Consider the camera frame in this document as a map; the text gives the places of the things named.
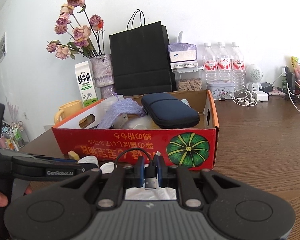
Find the left water bottle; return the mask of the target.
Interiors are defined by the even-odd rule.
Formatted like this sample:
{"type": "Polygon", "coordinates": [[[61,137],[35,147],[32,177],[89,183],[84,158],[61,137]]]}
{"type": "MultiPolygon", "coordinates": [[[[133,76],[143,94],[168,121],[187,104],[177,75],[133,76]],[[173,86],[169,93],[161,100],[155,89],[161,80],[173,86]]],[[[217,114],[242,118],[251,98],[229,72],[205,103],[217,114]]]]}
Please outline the left water bottle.
{"type": "Polygon", "coordinates": [[[212,49],[211,43],[204,43],[202,59],[206,81],[211,82],[217,80],[217,59],[212,49]]]}

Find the white metal tin box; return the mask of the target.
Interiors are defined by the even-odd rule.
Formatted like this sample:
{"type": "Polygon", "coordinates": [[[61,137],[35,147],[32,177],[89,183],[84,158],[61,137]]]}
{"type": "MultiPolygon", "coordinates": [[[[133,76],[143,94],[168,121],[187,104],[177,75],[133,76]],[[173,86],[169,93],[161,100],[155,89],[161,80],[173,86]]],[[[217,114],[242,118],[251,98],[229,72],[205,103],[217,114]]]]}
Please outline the white metal tin box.
{"type": "Polygon", "coordinates": [[[214,100],[231,99],[231,95],[235,90],[235,85],[231,81],[215,80],[207,81],[207,89],[211,92],[214,100]]]}

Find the white green milk carton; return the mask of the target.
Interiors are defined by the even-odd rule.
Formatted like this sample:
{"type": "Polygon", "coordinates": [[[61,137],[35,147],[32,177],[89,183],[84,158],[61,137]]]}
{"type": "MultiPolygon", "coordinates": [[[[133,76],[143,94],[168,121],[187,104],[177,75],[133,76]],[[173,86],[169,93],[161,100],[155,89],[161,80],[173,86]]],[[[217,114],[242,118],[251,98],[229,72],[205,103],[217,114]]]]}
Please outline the white green milk carton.
{"type": "Polygon", "coordinates": [[[93,75],[90,71],[88,61],[75,64],[75,75],[82,98],[83,106],[87,107],[98,101],[96,94],[93,75]]]}

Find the middle water bottle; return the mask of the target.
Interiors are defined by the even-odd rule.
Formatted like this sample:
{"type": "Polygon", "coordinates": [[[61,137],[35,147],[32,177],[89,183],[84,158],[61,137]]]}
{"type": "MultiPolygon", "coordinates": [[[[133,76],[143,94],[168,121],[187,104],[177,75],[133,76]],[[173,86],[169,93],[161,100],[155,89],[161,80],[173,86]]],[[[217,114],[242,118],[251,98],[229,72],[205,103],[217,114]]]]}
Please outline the middle water bottle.
{"type": "Polygon", "coordinates": [[[217,65],[219,70],[219,79],[231,81],[231,59],[225,47],[225,44],[218,42],[217,48],[217,65]]]}

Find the clear seed container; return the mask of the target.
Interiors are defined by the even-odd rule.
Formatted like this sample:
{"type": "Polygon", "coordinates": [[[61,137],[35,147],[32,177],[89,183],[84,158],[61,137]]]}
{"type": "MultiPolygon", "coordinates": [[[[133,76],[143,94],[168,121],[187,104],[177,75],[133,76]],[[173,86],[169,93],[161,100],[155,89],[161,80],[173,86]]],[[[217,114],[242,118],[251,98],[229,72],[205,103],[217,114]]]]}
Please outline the clear seed container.
{"type": "Polygon", "coordinates": [[[174,69],[176,87],[180,92],[200,91],[203,89],[203,68],[189,67],[174,69]]]}

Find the black power adapter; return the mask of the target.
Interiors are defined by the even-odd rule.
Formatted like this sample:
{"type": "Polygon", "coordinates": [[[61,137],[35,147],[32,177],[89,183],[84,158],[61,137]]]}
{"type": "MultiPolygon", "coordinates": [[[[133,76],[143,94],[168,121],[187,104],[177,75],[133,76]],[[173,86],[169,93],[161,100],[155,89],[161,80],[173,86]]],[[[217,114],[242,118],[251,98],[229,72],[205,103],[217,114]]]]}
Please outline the black power adapter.
{"type": "Polygon", "coordinates": [[[269,94],[270,92],[273,91],[273,85],[268,82],[263,82],[261,83],[261,91],[269,94]]]}

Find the white tissue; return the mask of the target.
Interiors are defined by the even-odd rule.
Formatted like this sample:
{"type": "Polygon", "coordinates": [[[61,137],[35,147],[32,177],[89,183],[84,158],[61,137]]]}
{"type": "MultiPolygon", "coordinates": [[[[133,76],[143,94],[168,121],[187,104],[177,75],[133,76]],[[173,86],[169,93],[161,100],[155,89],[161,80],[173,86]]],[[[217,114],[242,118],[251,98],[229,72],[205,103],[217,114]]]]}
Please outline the white tissue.
{"type": "Polygon", "coordinates": [[[126,190],[125,200],[176,200],[176,191],[172,188],[157,188],[147,190],[144,188],[131,188],[126,190]]]}

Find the dark blue zip case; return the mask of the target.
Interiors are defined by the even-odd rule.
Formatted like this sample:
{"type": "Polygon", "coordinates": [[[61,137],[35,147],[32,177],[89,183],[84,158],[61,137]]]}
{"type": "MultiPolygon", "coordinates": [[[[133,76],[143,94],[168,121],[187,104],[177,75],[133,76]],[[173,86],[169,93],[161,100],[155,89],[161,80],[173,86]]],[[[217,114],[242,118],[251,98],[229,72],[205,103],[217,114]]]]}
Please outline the dark blue zip case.
{"type": "Polygon", "coordinates": [[[200,121],[196,110],[168,93],[144,95],[141,104],[154,123],[162,129],[190,128],[200,121]]]}

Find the water bottle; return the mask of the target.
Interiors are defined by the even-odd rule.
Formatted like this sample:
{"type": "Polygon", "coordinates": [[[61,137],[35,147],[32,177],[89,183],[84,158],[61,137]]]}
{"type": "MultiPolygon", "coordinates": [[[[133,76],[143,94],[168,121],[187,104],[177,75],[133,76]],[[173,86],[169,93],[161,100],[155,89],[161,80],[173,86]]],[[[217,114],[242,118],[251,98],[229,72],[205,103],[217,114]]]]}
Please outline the water bottle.
{"type": "Polygon", "coordinates": [[[239,45],[232,42],[232,80],[235,84],[236,89],[240,89],[244,86],[244,75],[245,75],[245,62],[243,60],[239,45]]]}
{"type": "Polygon", "coordinates": [[[231,81],[231,59],[225,47],[225,44],[218,42],[217,48],[217,65],[219,70],[219,79],[231,81]]]}
{"type": "Polygon", "coordinates": [[[206,81],[211,82],[217,80],[217,59],[212,49],[211,43],[204,43],[202,59],[206,81]]]}

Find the red orange cardboard box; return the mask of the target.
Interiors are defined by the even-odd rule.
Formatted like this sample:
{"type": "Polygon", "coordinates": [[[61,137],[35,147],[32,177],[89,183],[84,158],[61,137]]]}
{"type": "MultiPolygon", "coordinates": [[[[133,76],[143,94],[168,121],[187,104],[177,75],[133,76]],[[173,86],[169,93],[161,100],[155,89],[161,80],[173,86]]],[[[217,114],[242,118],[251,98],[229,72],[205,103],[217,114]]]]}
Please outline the red orange cardboard box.
{"type": "Polygon", "coordinates": [[[215,102],[209,90],[173,92],[186,99],[199,116],[199,124],[184,129],[97,129],[101,120],[101,102],[78,111],[52,127],[63,154],[76,152],[80,157],[94,155],[99,161],[134,164],[141,150],[151,157],[160,152],[166,165],[183,165],[191,170],[213,169],[216,162],[219,122],[215,102]]]}

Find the dried pink rose bouquet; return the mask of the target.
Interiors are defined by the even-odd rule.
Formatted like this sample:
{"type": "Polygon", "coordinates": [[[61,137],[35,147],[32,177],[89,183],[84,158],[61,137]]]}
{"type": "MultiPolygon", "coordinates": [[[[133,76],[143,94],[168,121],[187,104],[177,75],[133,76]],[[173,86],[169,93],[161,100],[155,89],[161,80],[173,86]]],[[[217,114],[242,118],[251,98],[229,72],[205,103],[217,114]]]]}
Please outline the dried pink rose bouquet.
{"type": "Polygon", "coordinates": [[[85,0],[66,0],[54,26],[57,35],[68,34],[69,42],[52,40],[46,50],[60,60],[74,59],[80,54],[92,59],[101,58],[104,51],[104,20],[96,14],[88,16],[85,0]]]}

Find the small white bottle cap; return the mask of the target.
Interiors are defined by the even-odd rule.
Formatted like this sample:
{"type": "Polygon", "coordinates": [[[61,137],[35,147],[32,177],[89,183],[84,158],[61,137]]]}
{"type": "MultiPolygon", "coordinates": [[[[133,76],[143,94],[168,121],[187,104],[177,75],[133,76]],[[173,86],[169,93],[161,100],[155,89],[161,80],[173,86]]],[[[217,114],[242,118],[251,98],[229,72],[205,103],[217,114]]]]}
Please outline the small white bottle cap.
{"type": "Polygon", "coordinates": [[[115,168],[114,162],[104,163],[103,165],[100,166],[100,170],[102,171],[103,174],[112,173],[114,168],[115,168]]]}

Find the purple fabric pouch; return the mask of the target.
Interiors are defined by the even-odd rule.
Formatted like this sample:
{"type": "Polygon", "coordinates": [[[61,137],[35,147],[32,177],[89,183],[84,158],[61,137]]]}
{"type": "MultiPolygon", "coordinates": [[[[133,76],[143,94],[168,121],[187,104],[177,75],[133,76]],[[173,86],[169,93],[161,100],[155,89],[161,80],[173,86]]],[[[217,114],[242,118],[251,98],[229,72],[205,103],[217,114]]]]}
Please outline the purple fabric pouch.
{"type": "Polygon", "coordinates": [[[102,118],[97,129],[109,129],[111,127],[120,129],[128,121],[129,115],[144,116],[146,114],[143,107],[131,98],[124,98],[113,104],[107,112],[102,109],[101,113],[102,118]]]}

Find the yellow ceramic mug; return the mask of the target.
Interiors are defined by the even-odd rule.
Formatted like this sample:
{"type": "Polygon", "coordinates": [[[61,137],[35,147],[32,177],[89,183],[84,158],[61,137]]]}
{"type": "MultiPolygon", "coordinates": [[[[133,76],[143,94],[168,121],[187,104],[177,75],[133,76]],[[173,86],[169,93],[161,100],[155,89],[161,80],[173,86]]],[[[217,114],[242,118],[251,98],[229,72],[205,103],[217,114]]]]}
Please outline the yellow ceramic mug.
{"type": "Polygon", "coordinates": [[[54,123],[57,124],[65,118],[77,113],[83,109],[83,103],[81,100],[75,100],[59,107],[58,112],[54,116],[54,123]]]}

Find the purple textured vase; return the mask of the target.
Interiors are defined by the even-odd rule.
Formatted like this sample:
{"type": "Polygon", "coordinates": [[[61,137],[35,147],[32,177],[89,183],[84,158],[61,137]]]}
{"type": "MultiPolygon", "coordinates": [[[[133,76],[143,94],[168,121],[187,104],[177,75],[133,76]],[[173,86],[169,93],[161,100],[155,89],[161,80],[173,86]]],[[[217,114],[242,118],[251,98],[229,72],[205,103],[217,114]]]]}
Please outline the purple textured vase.
{"type": "Polygon", "coordinates": [[[114,74],[111,65],[111,55],[103,55],[91,59],[95,87],[100,89],[103,99],[115,94],[114,74]]]}

